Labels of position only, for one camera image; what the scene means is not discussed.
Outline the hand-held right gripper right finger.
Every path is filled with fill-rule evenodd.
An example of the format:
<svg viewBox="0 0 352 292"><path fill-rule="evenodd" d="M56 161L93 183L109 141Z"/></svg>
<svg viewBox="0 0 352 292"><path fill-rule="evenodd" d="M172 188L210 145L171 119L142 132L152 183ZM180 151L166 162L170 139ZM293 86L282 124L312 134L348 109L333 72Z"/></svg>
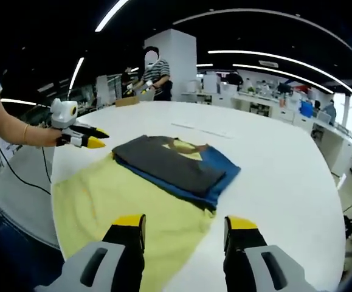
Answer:
<svg viewBox="0 0 352 292"><path fill-rule="evenodd" d="M224 263L227 291L315 291L303 267L276 245L268 245L258 226L225 217Z"/></svg>

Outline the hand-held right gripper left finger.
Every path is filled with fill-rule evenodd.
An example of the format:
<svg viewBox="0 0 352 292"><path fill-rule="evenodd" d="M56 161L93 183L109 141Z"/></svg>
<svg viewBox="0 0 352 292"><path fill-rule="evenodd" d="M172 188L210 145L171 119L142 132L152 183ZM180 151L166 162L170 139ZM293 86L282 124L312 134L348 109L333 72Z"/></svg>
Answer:
<svg viewBox="0 0 352 292"><path fill-rule="evenodd" d="M146 215L116 219L103 240L68 258L61 275L35 291L139 291L145 267Z"/></svg>

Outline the person's left hand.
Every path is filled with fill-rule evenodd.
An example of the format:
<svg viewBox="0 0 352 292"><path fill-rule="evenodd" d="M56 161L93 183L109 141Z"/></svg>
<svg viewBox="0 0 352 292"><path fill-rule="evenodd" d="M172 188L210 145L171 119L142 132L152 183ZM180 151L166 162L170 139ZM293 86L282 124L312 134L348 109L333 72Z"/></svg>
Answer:
<svg viewBox="0 0 352 292"><path fill-rule="evenodd" d="M26 144L36 147L55 147L56 140L61 137L62 132L54 128L40 128L28 126L26 130Z"/></svg>

